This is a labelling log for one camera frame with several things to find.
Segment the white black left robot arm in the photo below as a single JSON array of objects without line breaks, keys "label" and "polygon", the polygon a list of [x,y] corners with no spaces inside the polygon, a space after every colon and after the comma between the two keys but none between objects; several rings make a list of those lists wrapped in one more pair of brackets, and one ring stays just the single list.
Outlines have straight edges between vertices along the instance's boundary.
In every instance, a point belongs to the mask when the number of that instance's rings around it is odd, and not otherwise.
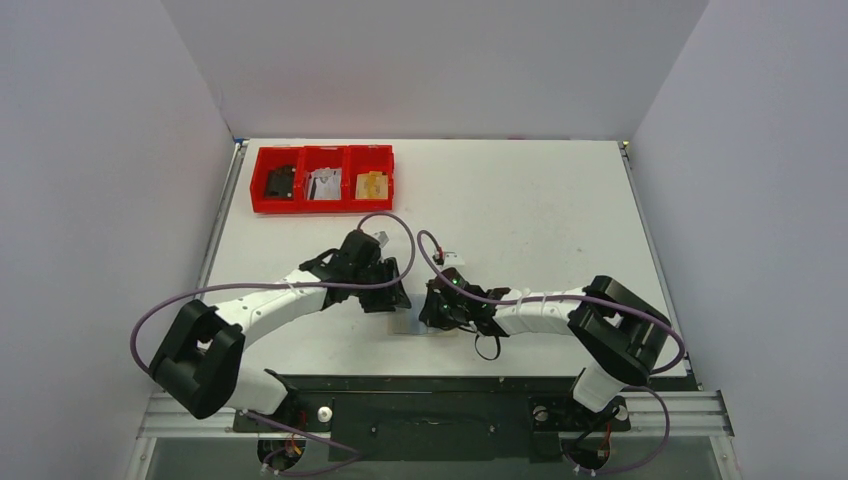
[{"label": "white black left robot arm", "polygon": [[197,419],[223,407],[280,412],[290,388],[275,372],[245,365],[243,355],[261,338],[350,297],[366,313],[410,308],[398,262],[383,255],[382,245],[353,230],[340,247],[304,261],[276,283],[248,286],[236,299],[209,305],[192,294],[148,375]]}]

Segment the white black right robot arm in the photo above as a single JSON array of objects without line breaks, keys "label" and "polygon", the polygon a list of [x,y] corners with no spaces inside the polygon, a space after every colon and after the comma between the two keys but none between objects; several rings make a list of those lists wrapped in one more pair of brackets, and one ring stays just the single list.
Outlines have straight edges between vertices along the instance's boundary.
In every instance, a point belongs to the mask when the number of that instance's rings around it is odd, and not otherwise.
[{"label": "white black right robot arm", "polygon": [[581,289],[554,292],[484,289],[448,268],[426,284],[419,320],[479,336],[555,334],[576,338],[591,357],[570,396],[600,413],[626,387],[648,383],[672,339],[669,319],[618,281],[595,277]]}]

